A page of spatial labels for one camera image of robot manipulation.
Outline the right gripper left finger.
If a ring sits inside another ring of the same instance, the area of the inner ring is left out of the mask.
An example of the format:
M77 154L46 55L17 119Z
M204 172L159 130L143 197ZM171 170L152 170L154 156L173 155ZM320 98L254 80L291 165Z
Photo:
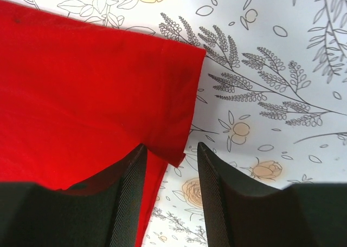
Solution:
M134 246L147 148L66 190L1 183L1 246Z

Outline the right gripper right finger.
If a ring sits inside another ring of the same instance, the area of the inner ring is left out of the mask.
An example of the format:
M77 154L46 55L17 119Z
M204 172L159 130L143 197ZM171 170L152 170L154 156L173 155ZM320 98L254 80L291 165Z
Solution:
M197 146L209 246L346 246L346 184L296 183L282 190Z

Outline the red t-shirt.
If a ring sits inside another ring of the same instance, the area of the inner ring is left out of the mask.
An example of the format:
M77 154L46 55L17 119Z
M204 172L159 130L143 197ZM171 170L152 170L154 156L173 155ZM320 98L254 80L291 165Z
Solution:
M1 181L66 189L143 144L141 246L184 158L205 51L1 1Z

